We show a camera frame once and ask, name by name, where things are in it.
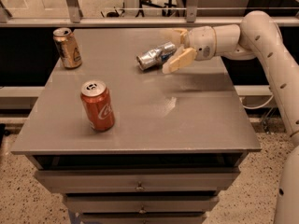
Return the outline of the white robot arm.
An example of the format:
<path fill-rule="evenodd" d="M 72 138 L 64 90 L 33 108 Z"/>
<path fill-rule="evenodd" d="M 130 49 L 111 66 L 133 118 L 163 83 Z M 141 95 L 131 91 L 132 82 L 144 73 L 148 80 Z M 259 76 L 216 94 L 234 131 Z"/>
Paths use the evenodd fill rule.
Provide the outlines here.
<path fill-rule="evenodd" d="M 299 224 L 299 65 L 284 46 L 278 25 L 257 10 L 238 25 L 171 28 L 163 35 L 177 47 L 163 65 L 165 74 L 215 56 L 259 60 L 294 145 L 279 181 L 274 224 Z"/>

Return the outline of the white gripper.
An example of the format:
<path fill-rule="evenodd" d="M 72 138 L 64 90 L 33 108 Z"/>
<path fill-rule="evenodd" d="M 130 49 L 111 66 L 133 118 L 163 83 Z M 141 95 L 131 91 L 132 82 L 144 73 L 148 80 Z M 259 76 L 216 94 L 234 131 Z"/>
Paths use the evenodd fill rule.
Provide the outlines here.
<path fill-rule="evenodd" d="M 212 27 L 204 26 L 191 29 L 165 28 L 160 34 L 166 40 L 177 46 L 185 42 L 188 35 L 190 48 L 179 47 L 163 65 L 163 73 L 170 74 L 180 68 L 190 65 L 194 60 L 203 61 L 211 59 L 216 52 L 216 34 Z"/>

